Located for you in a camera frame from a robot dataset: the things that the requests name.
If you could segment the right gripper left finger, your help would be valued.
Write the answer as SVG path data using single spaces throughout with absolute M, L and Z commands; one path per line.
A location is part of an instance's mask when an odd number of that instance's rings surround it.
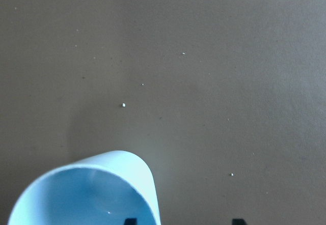
M 137 218 L 126 218 L 124 225 L 137 225 Z

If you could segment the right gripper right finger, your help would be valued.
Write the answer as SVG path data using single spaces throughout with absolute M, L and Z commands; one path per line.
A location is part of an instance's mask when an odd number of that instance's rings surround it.
M 247 222 L 243 218 L 232 219 L 232 225 L 247 225 Z

